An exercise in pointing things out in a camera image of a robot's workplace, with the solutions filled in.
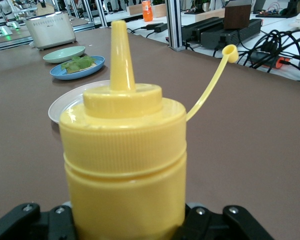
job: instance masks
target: screw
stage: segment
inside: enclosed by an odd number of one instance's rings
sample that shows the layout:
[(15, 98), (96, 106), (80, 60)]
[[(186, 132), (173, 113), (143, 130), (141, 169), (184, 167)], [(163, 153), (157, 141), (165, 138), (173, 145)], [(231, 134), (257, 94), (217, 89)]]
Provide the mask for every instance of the screw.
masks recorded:
[(28, 211), (30, 211), (32, 208), (33, 208), (33, 207), (32, 207), (30, 204), (28, 204), (28, 205), (27, 205), (26, 207), (24, 207), (22, 210), (25, 211), (25, 212), (28, 212)]
[(230, 207), (230, 208), (229, 208), (229, 211), (230, 211), (231, 213), (233, 213), (233, 214), (237, 214), (237, 213), (239, 212), (238, 208), (236, 208), (236, 207), (234, 207), (234, 206)]
[(57, 210), (55, 210), (55, 213), (56, 214), (61, 214), (64, 211), (65, 211), (65, 209), (62, 206), (60, 206)]
[(202, 207), (197, 208), (195, 211), (199, 215), (203, 215), (206, 212)]

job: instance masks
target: wooden block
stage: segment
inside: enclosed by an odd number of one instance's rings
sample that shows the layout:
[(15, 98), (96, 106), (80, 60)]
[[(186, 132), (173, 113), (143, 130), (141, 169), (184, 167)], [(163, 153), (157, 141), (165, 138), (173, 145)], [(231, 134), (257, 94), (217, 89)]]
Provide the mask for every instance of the wooden block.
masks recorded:
[(142, 4), (127, 6), (126, 12), (128, 15), (142, 14)]
[(212, 10), (212, 11), (206, 11), (203, 13), (199, 13), (195, 15), (195, 21), (199, 22), (205, 19), (209, 19), (212, 17), (218, 17), (218, 18), (224, 18), (225, 17), (225, 9), (220, 8), (217, 10)]
[(225, 6), (224, 29), (244, 29), (250, 24), (251, 0), (230, 1)]
[(165, 3), (151, 6), (151, 8), (153, 18), (156, 19), (167, 16), (167, 7)]

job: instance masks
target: green light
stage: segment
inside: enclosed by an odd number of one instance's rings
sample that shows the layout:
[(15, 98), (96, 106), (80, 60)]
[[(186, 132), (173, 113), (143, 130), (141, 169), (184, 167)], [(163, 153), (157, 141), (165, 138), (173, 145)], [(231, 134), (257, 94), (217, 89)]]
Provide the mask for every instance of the green light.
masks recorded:
[(3, 35), (8, 35), (7, 31), (4, 28), (1, 28), (1, 32)]

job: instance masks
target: blue plate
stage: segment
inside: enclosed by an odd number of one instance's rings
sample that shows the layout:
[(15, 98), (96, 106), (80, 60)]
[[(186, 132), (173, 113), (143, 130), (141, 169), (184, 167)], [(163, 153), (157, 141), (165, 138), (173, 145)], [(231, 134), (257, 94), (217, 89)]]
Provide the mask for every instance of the blue plate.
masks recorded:
[(56, 79), (60, 79), (60, 80), (73, 80), (73, 79), (86, 77), (100, 70), (102, 66), (105, 64), (105, 58), (103, 56), (91, 56), (91, 57), (95, 59), (94, 63), (96, 64), (96, 66), (94, 67), (82, 71), (77, 71), (74, 73), (67, 73), (67, 70), (65, 69), (62, 70), (61, 64), (59, 64), (58, 66), (55, 66), (54, 68), (51, 69), (50, 74), (54, 76)]

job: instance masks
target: white plate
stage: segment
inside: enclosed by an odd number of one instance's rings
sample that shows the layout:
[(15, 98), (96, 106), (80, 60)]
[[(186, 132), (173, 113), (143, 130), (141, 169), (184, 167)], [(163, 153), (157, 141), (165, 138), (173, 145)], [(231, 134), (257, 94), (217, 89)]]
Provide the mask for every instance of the white plate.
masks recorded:
[(71, 91), (66, 92), (57, 100), (55, 100), (49, 107), (49, 118), (58, 124), (62, 112), (75, 105), (83, 103), (83, 95), (85, 90), (101, 86), (108, 86), (109, 84), (110, 80), (96, 81), (83, 86), (79, 86), (75, 89), (72, 89)]
[(57, 51), (53, 51), (48, 53), (43, 57), (43, 59), (51, 64), (60, 64), (71, 60), (72, 57), (78, 56), (80, 57), (85, 53), (86, 48), (84, 46), (71, 46), (66, 47)]

